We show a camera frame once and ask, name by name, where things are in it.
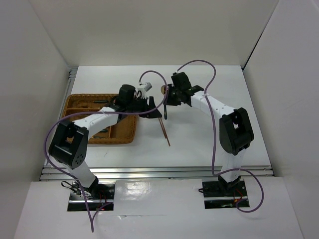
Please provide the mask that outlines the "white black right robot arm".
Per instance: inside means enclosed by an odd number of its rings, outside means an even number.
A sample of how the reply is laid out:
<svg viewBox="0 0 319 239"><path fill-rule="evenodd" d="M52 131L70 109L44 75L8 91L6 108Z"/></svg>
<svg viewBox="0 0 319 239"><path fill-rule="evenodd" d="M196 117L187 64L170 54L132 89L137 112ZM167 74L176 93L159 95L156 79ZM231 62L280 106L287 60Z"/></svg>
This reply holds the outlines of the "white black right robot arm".
<svg viewBox="0 0 319 239"><path fill-rule="evenodd" d="M171 79L171 84L161 87L162 94L167 94L165 106L187 104L218 120L213 129L219 134L214 146L219 142L227 159L218 175L217 189L222 195L229 195L239 184L244 155L254 140L248 113L244 108L235 109L220 102L199 85L192 86L184 72L174 73Z"/></svg>

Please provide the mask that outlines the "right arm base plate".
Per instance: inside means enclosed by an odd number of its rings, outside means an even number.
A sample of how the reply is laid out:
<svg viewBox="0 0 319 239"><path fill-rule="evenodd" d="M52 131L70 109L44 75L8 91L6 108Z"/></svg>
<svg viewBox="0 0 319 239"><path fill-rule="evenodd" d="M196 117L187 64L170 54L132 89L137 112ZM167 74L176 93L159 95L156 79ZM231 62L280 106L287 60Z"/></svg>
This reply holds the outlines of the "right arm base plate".
<svg viewBox="0 0 319 239"><path fill-rule="evenodd" d="M237 203L239 208L250 207L243 180L234 189L226 192L220 189L218 181L206 181L202 182L202 187L198 191L204 196L205 209L235 208Z"/></svg>

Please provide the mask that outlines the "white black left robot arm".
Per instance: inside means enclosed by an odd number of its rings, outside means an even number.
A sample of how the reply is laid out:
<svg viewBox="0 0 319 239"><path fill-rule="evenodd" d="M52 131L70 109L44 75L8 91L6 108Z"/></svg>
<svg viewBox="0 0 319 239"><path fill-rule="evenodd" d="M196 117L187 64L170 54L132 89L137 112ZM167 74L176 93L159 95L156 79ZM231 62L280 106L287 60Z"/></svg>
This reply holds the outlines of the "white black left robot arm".
<svg viewBox="0 0 319 239"><path fill-rule="evenodd" d="M134 113L147 119L162 117L153 97L137 97L136 88L124 84L119 93L95 114L75 121L63 120L58 124L48 153L64 164L78 180L82 185L81 193L86 198L93 199L108 192L107 187L99 183L85 162L89 139Z"/></svg>

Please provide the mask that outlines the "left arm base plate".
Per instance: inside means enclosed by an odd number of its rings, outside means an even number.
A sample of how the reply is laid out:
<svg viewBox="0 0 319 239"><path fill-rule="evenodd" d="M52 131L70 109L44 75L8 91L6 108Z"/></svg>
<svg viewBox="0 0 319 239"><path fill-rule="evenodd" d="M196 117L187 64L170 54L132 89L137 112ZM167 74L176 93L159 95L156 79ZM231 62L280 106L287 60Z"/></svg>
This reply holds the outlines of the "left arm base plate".
<svg viewBox="0 0 319 239"><path fill-rule="evenodd" d="M70 184L63 181L61 183L63 187L70 190L68 201L68 212L84 212L87 210L85 205L84 196L77 182ZM98 189L97 192L90 193L85 189L85 196L87 199L88 208L91 212L97 211L113 211L114 210L114 195L115 184L105 184L102 189Z"/></svg>

